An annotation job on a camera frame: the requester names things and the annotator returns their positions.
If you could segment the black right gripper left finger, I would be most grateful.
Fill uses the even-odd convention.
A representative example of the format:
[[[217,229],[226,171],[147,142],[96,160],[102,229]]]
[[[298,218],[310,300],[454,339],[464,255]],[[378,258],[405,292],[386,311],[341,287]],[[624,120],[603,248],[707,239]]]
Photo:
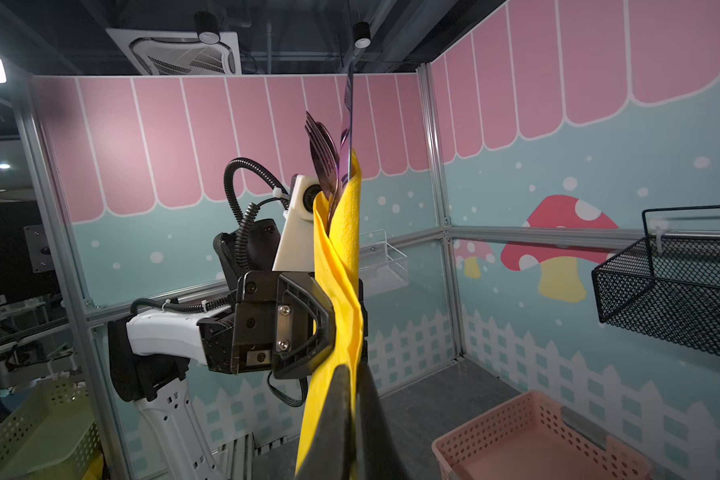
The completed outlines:
[[[333,373],[315,436],[298,468],[298,480],[346,480],[354,458],[350,371],[346,365]]]

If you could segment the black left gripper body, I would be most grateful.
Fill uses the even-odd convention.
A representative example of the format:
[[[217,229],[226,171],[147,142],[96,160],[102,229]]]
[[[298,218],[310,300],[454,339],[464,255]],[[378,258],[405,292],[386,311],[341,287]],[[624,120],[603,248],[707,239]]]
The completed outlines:
[[[278,272],[247,272],[227,296],[229,305],[200,320],[201,342],[211,371],[238,375],[273,367],[279,280]]]

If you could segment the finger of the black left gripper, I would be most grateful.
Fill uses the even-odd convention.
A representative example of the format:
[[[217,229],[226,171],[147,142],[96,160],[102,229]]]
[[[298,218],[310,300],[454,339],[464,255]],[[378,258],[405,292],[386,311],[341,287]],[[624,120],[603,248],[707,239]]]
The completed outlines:
[[[277,281],[272,372],[278,380],[313,374],[335,346],[335,312],[328,295],[306,272],[282,272]]]

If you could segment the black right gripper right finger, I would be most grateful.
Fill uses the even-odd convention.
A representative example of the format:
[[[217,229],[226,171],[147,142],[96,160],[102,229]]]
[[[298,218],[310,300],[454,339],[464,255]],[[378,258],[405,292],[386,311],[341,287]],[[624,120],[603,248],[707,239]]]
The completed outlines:
[[[357,370],[354,431],[358,479],[408,479],[395,448],[372,372],[368,364],[363,362]]]

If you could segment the yellow paper napkin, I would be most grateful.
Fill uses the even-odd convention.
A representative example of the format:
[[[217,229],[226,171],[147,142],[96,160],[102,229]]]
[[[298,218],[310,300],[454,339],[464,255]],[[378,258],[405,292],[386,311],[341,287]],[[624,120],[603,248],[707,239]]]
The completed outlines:
[[[351,160],[352,178],[345,187],[330,229],[325,227],[328,201],[320,194],[314,202],[315,280],[332,302],[336,338],[333,352],[312,374],[301,425],[295,477],[315,436],[334,370],[341,365],[349,368],[351,378],[354,458],[349,479],[356,477],[354,414],[357,370],[364,341],[364,320],[358,298],[362,171],[355,154],[352,154]]]

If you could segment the purple metal fork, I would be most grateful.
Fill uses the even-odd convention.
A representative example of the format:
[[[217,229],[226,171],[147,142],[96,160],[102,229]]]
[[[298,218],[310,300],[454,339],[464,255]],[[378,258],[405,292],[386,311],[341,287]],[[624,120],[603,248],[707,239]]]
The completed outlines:
[[[306,112],[305,130],[315,172],[329,205],[326,224],[329,229],[343,193],[339,171],[340,156],[327,127],[316,121],[309,112]]]

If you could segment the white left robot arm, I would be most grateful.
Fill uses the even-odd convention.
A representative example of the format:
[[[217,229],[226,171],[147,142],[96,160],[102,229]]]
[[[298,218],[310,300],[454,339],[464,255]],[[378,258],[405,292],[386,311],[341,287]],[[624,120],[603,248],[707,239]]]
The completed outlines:
[[[261,164],[236,158],[224,190],[238,227],[213,242],[228,290],[195,304],[139,298],[108,326],[109,366],[118,396],[137,406],[176,479],[230,479],[240,454],[213,450],[192,405],[189,364],[269,380],[308,377],[335,346],[335,313],[314,277],[317,179],[284,185]]]

